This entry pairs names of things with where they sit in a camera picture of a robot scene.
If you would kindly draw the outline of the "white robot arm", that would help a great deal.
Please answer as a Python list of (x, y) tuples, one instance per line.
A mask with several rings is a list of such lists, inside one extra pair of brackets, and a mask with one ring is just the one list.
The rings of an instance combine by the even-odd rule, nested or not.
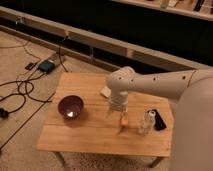
[(213, 171), (213, 67), (148, 75), (123, 67), (106, 85), (112, 110), (126, 107), (130, 92), (174, 101), (169, 171)]

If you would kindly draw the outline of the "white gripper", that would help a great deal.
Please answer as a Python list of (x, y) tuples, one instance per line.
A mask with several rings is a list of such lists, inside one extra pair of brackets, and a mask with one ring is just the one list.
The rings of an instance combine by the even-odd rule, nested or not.
[(122, 116), (128, 116), (128, 93), (126, 91), (115, 92), (112, 91), (109, 97), (109, 108), (106, 118), (114, 111), (122, 111)]

